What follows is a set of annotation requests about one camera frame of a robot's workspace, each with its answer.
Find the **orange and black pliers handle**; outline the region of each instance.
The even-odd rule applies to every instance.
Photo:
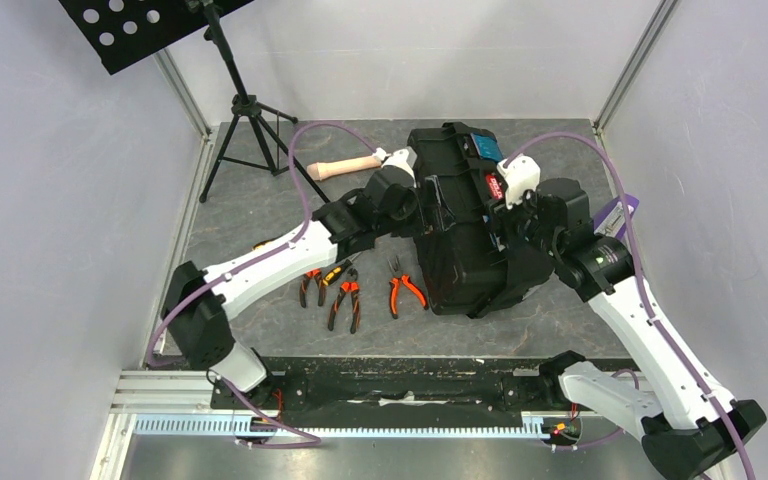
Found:
[[[310,279],[316,280],[319,286],[319,306],[325,305],[325,286],[322,285],[322,271],[318,268],[311,270],[302,276],[302,284],[299,286],[299,304],[302,308],[307,308],[307,287],[310,285]]]
[[[337,310],[340,309],[340,304],[346,298],[347,293],[352,294],[352,326],[349,332],[357,333],[358,328],[360,328],[360,287],[357,284],[357,272],[353,269],[349,271],[347,281],[340,285],[340,293],[337,294],[337,299],[334,300],[334,305],[331,306],[331,310],[328,312],[328,330],[330,331],[334,331]]]
[[[390,280],[390,314],[393,318],[399,318],[399,285],[404,284],[408,290],[416,295],[422,308],[428,310],[428,300],[425,294],[411,281],[408,275],[402,275],[401,278],[394,277]]]

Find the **gray floor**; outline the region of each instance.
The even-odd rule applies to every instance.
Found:
[[[499,139],[503,152],[545,132],[565,130],[591,134],[586,120],[473,120],[468,125],[487,128]],[[402,148],[417,127],[438,127],[440,120],[347,122],[387,151]],[[282,125],[282,137],[292,134]],[[349,135],[330,128],[310,131],[300,141],[297,156],[307,165],[366,154]],[[595,211],[610,199],[599,158],[586,147],[568,140],[553,140],[529,154],[540,164],[543,178],[567,176],[579,180]],[[251,131],[239,128],[228,155],[262,162]],[[321,183],[331,198],[363,186],[371,171],[335,177]],[[307,189],[314,208],[321,205]],[[261,240],[279,236],[300,223],[302,210],[288,174],[277,178],[267,172],[224,163],[207,203],[198,207],[186,257],[197,266],[224,262],[247,253]],[[360,331],[350,335],[348,308],[337,319],[334,332],[325,328],[326,309],[301,309],[298,282],[279,288],[232,320],[234,335],[263,355],[457,355],[547,357],[574,349],[589,357],[627,356],[610,329],[564,285],[553,279],[522,304],[480,320],[465,316],[437,317],[419,308],[403,293],[400,316],[387,309],[389,271],[386,258],[398,253],[412,278],[422,285],[416,252],[408,240],[381,238],[373,251],[358,261],[363,312]],[[328,304],[336,296],[329,291]]]
[[[585,420],[585,440],[613,425]],[[662,478],[630,435],[553,454],[536,440],[328,438],[308,450],[249,451],[220,437],[136,436],[123,480],[635,479]]]

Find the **orange pliers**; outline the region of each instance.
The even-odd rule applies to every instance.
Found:
[[[408,290],[416,295],[422,308],[428,310],[428,300],[425,294],[410,279],[410,275],[402,272],[402,265],[399,263],[399,256],[393,257],[393,260],[387,260],[390,264],[390,270],[393,272],[393,278],[390,280],[390,314],[393,318],[399,318],[399,285],[403,283]]]
[[[332,332],[334,331],[334,320],[337,318],[337,309],[340,308],[340,303],[347,293],[352,294],[352,326],[349,332],[355,333],[360,327],[360,287],[357,284],[357,270],[354,268],[346,273],[346,281],[340,285],[340,293],[337,294],[337,299],[334,300],[334,305],[328,312],[328,330]]]
[[[311,270],[302,277],[302,284],[299,286],[299,304],[302,308],[307,308],[307,287],[310,285],[310,279],[316,280],[319,286],[319,306],[325,305],[325,285],[322,284],[322,271],[318,268]]]

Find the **red label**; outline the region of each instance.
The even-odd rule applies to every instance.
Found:
[[[490,187],[490,194],[493,195],[493,198],[500,200],[505,196],[505,194],[502,193],[502,185],[500,185],[499,181],[496,180],[495,175],[488,173],[484,179],[487,181],[487,186]]]

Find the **tripod leg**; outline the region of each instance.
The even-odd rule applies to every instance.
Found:
[[[216,154],[216,161],[213,162],[213,169],[210,170],[210,175],[207,177],[207,183],[204,184],[204,189],[199,195],[199,203],[207,201],[207,192],[210,191],[210,186],[213,185],[213,179],[216,178],[216,172],[219,171],[219,164],[222,159],[225,158],[225,151],[228,150],[228,145],[231,143],[231,137],[234,136],[234,130],[237,129],[237,123],[240,121],[240,117],[234,115],[231,120],[231,125],[228,127],[228,133],[225,134],[225,138],[222,140],[222,146],[219,147],[219,153]]]
[[[289,121],[293,122],[293,125],[299,123],[299,118],[298,117],[294,117],[294,116],[292,116],[292,115],[290,115],[288,113],[284,113],[281,110],[278,110],[277,108],[272,108],[269,105],[264,105],[264,104],[262,104],[260,102],[257,102],[257,105],[263,111],[269,112],[269,113],[271,113],[273,115],[278,115],[279,117],[283,118],[284,120],[289,120]]]
[[[271,126],[269,126],[269,123],[266,122],[266,120],[263,119],[263,117],[258,117],[258,120],[260,124],[263,126],[263,129],[266,130],[266,133],[268,133],[273,139],[275,139],[275,142],[278,144],[278,148],[280,148],[288,157],[290,155],[290,152],[287,149],[287,145],[284,143],[283,140],[278,138],[278,134],[275,133],[275,130],[272,129]],[[317,195],[319,195],[319,198],[322,199],[325,203],[330,202],[331,200],[328,199],[328,196],[325,195],[325,192],[322,191],[321,188],[319,188],[319,185],[316,184],[315,181],[313,181],[312,178],[310,178],[310,175],[307,174],[307,170],[301,165],[301,163],[298,162],[298,159],[296,159],[295,162],[293,162],[292,158],[289,158],[288,161],[290,163],[295,163],[296,168],[299,170],[299,173],[302,174],[302,176],[307,180],[307,183],[310,184],[311,188],[313,188],[313,191],[316,192]]]
[[[249,123],[252,124],[254,136],[257,138],[257,144],[263,152],[263,158],[266,159],[266,165],[269,167],[269,171],[273,176],[278,175],[278,168],[275,166],[275,161],[272,160],[272,152],[269,151],[269,144],[266,143],[266,137],[263,135],[263,130],[260,128],[261,125],[266,125],[268,127],[269,124],[266,123],[266,120],[260,115],[249,117]]]

